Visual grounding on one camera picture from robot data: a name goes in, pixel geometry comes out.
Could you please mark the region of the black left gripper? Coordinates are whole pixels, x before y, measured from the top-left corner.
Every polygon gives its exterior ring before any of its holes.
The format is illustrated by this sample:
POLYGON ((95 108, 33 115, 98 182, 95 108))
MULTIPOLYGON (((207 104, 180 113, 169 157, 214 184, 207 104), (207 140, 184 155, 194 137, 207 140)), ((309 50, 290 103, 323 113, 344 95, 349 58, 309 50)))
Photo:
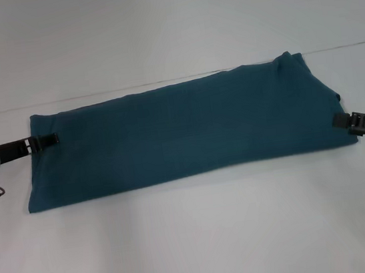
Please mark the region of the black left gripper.
POLYGON ((30 156, 31 152, 41 152, 50 146, 59 143, 59 138, 56 133, 49 135, 40 135, 30 138, 24 138, 14 142, 9 142, 0 145, 0 164, 5 164, 11 161, 30 156))

